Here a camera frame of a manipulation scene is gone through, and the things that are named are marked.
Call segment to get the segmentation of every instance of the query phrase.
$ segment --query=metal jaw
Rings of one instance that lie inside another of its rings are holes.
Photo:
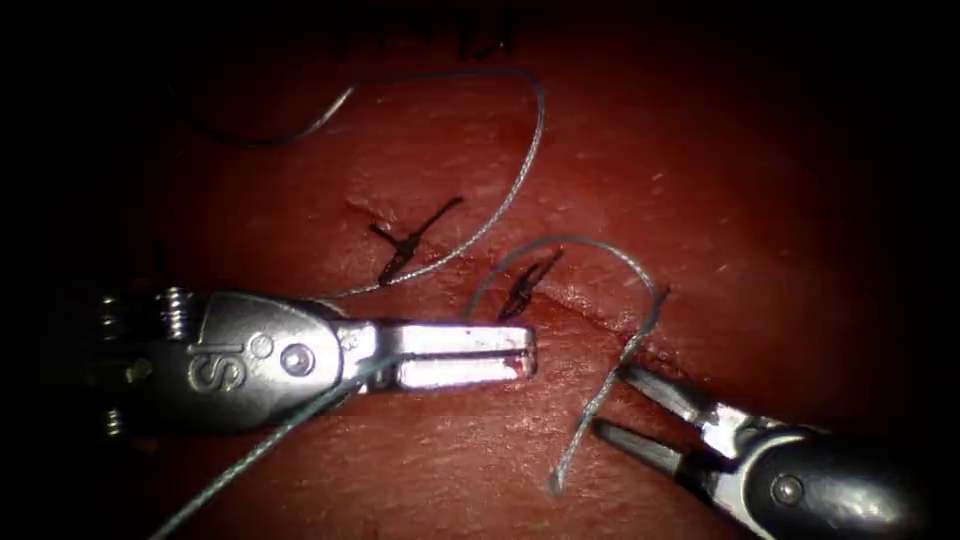
[[[715,454],[683,455],[658,441],[607,420],[593,422],[598,438],[673,478],[710,500],[762,538],[771,538],[747,510],[746,478],[758,457],[773,446],[805,437],[802,430],[783,427],[778,420],[755,416],[709,399],[646,368],[631,364],[618,372],[621,380],[700,430]]]
[[[125,404],[146,423],[236,432],[283,421],[365,362],[403,355],[359,393],[525,379],[533,330],[344,318],[331,306],[244,292],[157,296],[162,335],[124,340]]]

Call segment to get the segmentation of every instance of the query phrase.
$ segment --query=screw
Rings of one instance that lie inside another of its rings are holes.
[[[295,343],[280,353],[280,364],[290,375],[306,377],[313,371],[313,351],[302,343]]]
[[[106,420],[103,424],[107,437],[116,437],[123,431],[123,420],[120,418],[120,411],[110,409],[107,411]]]
[[[773,481],[770,493],[778,503],[794,506],[803,498],[803,484],[795,476],[784,475]]]

